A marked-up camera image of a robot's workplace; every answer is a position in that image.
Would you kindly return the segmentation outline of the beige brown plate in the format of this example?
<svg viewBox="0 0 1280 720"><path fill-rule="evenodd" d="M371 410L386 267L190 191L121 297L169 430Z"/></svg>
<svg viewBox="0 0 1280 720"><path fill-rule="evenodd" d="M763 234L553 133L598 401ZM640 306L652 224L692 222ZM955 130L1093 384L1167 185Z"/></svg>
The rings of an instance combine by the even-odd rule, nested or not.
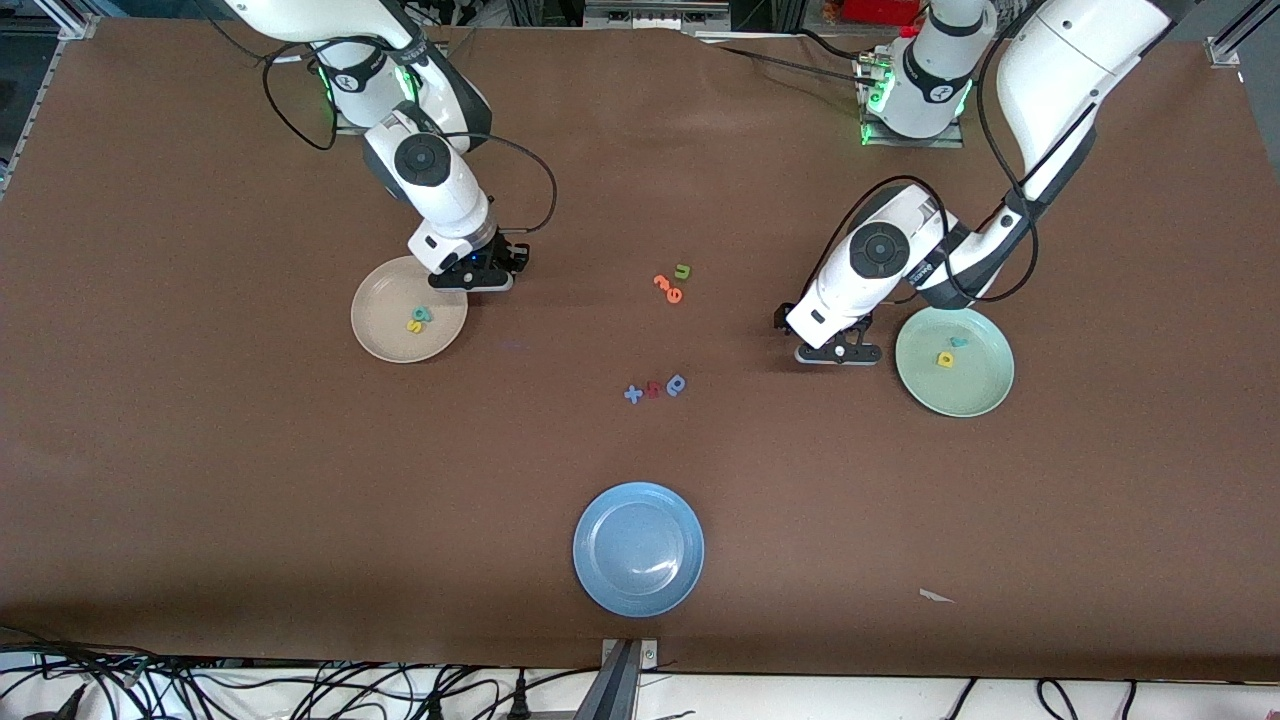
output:
<svg viewBox="0 0 1280 720"><path fill-rule="evenodd" d="M412 256L383 263L355 292L349 309L352 331L374 357L394 364L421 363L443 354L461 334L468 315L466 293L440 292L430 273ZM412 310L424 305L431 322L420 334L404 328Z"/></svg>

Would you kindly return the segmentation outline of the blue plate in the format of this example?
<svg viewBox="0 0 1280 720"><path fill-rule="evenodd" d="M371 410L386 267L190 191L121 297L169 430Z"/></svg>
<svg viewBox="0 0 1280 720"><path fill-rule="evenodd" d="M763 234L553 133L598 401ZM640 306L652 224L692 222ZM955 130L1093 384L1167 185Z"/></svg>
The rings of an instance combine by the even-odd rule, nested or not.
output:
<svg viewBox="0 0 1280 720"><path fill-rule="evenodd" d="M621 618L657 618L681 605L700 580L705 536L692 506L672 489L628 482L599 493L573 532L579 584Z"/></svg>

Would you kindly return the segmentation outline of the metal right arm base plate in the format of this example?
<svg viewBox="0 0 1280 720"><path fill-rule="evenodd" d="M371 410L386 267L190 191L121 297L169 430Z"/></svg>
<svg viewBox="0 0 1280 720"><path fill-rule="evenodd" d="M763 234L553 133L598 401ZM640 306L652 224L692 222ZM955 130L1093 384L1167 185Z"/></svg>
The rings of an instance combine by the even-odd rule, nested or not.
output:
<svg viewBox="0 0 1280 720"><path fill-rule="evenodd" d="M404 97L401 91L366 88L360 94L334 90L338 135L362 135L383 122Z"/></svg>

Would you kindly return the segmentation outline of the brown table cover sheet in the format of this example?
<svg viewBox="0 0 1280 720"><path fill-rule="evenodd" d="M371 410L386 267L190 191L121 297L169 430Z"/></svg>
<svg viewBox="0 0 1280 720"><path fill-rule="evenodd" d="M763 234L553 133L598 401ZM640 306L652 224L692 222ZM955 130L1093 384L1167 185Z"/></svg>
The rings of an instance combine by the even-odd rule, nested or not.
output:
<svg viewBox="0 0 1280 720"><path fill-rule="evenodd" d="M973 120L959 150L863 147L832 79L672 31L460 38L559 206L413 365L349 324L417 225L357 138L307 149L202 23L67 46L0 201L0 623L233 657L585 667L648 635L677 671L1280 680L1280 182L1198 46L1102 106L1034 277L984 307L1012 392L957 420L891 360L796 364L772 315L887 176L980 222L1004 177ZM645 619L572 559L637 480L707 546Z"/></svg>

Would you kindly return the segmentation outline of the light green plate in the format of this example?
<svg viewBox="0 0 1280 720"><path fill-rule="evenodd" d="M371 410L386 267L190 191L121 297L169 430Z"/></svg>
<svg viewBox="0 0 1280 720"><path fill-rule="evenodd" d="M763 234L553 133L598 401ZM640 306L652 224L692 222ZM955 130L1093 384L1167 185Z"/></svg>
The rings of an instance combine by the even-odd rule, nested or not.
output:
<svg viewBox="0 0 1280 720"><path fill-rule="evenodd" d="M950 337L965 337L952 348ZM952 368L934 363L938 352L955 356ZM972 310L925 307L902 324L893 347L902 387L924 407L952 418L974 418L995 410L1015 380L1015 357L1004 332Z"/></svg>

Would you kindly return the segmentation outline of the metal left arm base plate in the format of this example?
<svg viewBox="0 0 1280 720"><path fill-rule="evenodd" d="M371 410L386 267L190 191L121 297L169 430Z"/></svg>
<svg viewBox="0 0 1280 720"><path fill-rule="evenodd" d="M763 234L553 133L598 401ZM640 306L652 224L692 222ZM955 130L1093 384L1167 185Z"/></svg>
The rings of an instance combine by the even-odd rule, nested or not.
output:
<svg viewBox="0 0 1280 720"><path fill-rule="evenodd" d="M860 81L858 90L859 122L861 145L879 145L901 149L961 149L964 146L963 128L959 114L964 110L960 101L948 126L929 138L914 138L892 131L876 113L895 87L895 74L890 55L879 51L864 51L851 61L855 78Z"/></svg>

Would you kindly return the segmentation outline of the red box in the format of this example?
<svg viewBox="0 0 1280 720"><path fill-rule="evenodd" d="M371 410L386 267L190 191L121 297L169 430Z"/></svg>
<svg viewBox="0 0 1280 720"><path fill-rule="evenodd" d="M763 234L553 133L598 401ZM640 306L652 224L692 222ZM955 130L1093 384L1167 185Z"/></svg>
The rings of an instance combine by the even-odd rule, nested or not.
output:
<svg viewBox="0 0 1280 720"><path fill-rule="evenodd" d="M910 26L925 0L841 0L840 18L867 26Z"/></svg>

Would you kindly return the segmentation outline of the grey equipment box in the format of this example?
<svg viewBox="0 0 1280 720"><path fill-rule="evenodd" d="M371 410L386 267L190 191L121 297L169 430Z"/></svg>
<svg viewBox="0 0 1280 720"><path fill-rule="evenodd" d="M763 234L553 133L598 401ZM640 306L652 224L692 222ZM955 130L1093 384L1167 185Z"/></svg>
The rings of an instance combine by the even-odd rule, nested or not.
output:
<svg viewBox="0 0 1280 720"><path fill-rule="evenodd" d="M730 32L728 0L584 0L590 29L676 29L686 35Z"/></svg>

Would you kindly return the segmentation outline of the aluminium frame profile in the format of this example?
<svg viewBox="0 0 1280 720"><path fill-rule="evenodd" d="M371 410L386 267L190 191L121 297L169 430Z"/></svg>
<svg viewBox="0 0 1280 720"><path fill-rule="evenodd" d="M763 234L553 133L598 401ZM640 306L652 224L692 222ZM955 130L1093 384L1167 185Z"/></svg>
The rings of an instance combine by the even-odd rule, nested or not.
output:
<svg viewBox="0 0 1280 720"><path fill-rule="evenodd" d="M100 17L93 0L0 0L0 199L67 46L92 37Z"/></svg>
<svg viewBox="0 0 1280 720"><path fill-rule="evenodd" d="M1206 55L1215 68L1239 67L1243 44L1280 13L1280 0L1248 0L1215 36L1204 41Z"/></svg>

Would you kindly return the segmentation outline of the dark aluminium post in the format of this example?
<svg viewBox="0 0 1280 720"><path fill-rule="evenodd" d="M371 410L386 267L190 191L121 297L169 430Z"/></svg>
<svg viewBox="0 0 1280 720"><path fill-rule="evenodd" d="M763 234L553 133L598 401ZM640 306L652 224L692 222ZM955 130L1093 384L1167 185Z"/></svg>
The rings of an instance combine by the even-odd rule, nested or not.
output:
<svg viewBox="0 0 1280 720"><path fill-rule="evenodd" d="M572 720L634 720L643 642L614 641Z"/></svg>

